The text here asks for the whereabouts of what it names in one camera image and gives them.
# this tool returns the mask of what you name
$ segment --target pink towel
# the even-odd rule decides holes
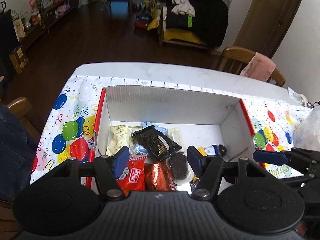
[[[241,71],[240,76],[266,82],[275,68],[276,64],[271,59],[257,52],[247,66]]]

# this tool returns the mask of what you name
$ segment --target black blanket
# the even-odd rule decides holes
[[[228,7],[221,0],[189,0],[195,8],[196,16],[192,27],[188,28],[187,15],[175,15],[171,12],[175,6],[167,1],[167,28],[180,28],[194,32],[209,47],[222,44],[228,27]]]

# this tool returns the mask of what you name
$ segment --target red balloon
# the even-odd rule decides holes
[[[273,144],[276,146],[276,147],[278,147],[278,145],[279,145],[279,138],[274,134],[274,133],[272,133],[272,135],[273,135]]]
[[[269,116],[269,118],[271,119],[272,122],[276,121],[275,116],[269,110],[268,110],[268,116]]]
[[[270,144],[267,144],[266,151],[274,152],[275,150],[273,149],[273,147]]]
[[[70,156],[83,161],[89,153],[89,146],[84,138],[79,138],[70,145]]]
[[[31,173],[33,173],[36,170],[37,165],[38,165],[38,157],[36,155],[35,159],[33,160],[33,166],[32,166]]]

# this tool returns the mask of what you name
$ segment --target white table top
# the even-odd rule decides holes
[[[282,100],[290,105],[299,106],[289,97],[287,89],[255,79],[205,68],[158,63],[106,62],[81,65],[73,74],[171,82]]]

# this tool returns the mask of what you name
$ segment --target wooden chair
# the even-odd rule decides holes
[[[38,114],[32,110],[32,106],[27,98],[17,98],[16,100],[9,103],[7,107],[19,121],[21,121],[23,118],[26,118],[33,126],[33,128],[40,135],[42,134],[42,131],[44,129],[44,122],[41,120]],[[17,222],[14,221],[14,217],[12,215],[11,203],[0,200],[0,239],[4,239],[9,235],[11,238],[19,231],[20,228]]]
[[[255,54],[255,52],[241,47],[226,47],[221,54],[216,70],[239,75]],[[276,81],[276,85],[280,87],[285,83],[285,77],[277,68],[271,74],[270,79]]]

